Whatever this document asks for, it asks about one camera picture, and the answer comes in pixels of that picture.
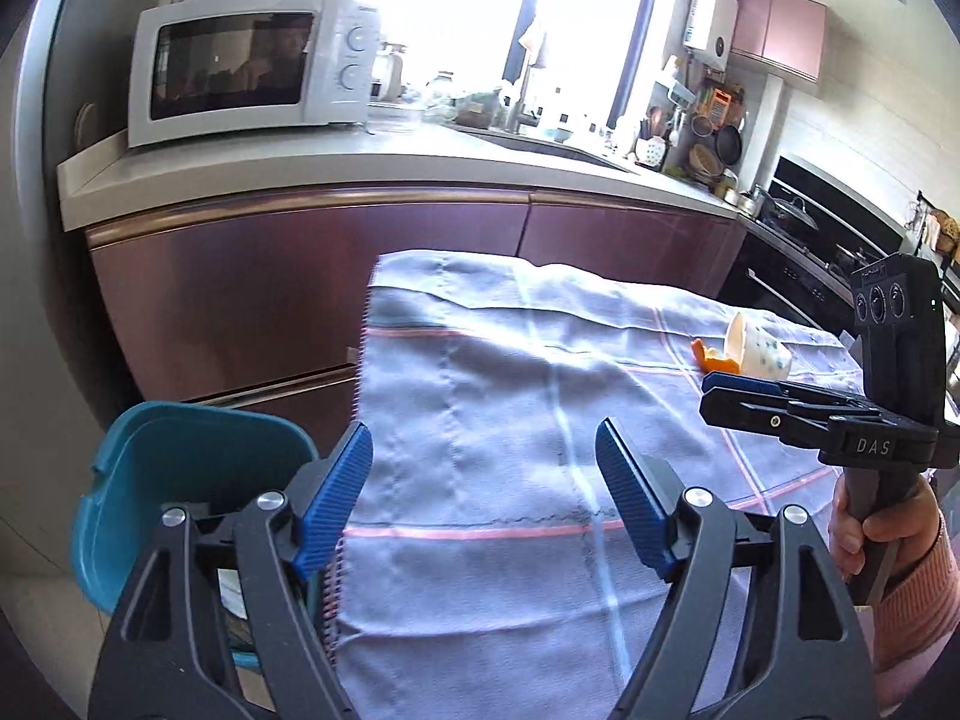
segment black oven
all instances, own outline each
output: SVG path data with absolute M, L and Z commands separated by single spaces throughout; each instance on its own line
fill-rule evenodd
M 836 336 L 846 330 L 856 337 L 846 285 L 759 224 L 750 228 L 717 299 L 766 309 Z

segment kitchen counter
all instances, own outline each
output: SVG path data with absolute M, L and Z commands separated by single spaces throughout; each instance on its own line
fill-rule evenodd
M 251 191 L 387 183 L 571 191 L 613 204 L 738 215 L 706 190 L 659 172 L 511 151 L 435 124 L 376 134 L 355 125 L 275 129 L 138 149 L 127 148 L 122 132 L 62 163 L 58 180 L 64 230 Z

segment kitchen cabinet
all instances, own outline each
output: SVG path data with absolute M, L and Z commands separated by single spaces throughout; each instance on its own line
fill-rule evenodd
M 607 279 L 666 284 L 714 298 L 743 236 L 734 220 L 714 215 L 540 203 L 534 193 L 520 256 L 534 265 L 563 263 Z
M 337 445 L 353 415 L 355 378 L 315 389 L 273 397 L 241 410 L 282 416 L 301 426 L 311 437 L 320 455 L 327 457 Z
M 196 223 L 91 255 L 143 396 L 201 399 L 353 362 L 379 255 L 512 256 L 527 209 L 507 201 L 322 206 Z
M 827 9 L 810 0 L 770 0 L 763 58 L 817 79 L 824 50 Z
M 816 81 L 827 28 L 827 7 L 810 0 L 737 0 L 731 53 L 770 73 Z
M 770 22 L 771 0 L 736 0 L 736 27 L 733 28 L 732 50 L 750 56 L 763 56 Z

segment striped towel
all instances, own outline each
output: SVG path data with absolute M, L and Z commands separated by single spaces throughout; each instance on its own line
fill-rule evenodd
M 358 418 L 370 478 L 340 552 L 337 668 L 364 720 L 605 718 L 664 603 L 593 456 L 615 416 L 637 448 L 736 509 L 799 503 L 826 528 L 817 453 L 709 427 L 692 338 L 736 309 L 569 266 L 407 251 L 371 279 Z M 747 312 L 791 378 L 862 391 L 828 333 Z M 699 704 L 718 698 L 748 576 L 734 572 Z

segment kitchen sink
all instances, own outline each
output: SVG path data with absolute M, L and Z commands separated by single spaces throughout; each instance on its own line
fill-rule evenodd
M 522 135 L 510 135 L 506 132 L 488 132 L 486 130 L 469 130 L 459 128 L 460 132 L 466 132 L 474 138 L 479 138 L 488 143 L 496 143 L 503 148 L 510 148 L 513 151 L 531 151 L 535 154 L 546 154 L 551 157 L 563 157 L 563 159 L 573 159 L 577 162 L 586 162 L 587 165 L 596 165 L 597 167 L 609 167 L 611 170 L 620 172 L 632 172 L 627 167 L 621 167 L 611 160 L 594 156 L 587 151 L 581 151 L 574 146 L 565 146 L 563 143 L 549 143 L 538 141 L 534 138 L 526 138 Z

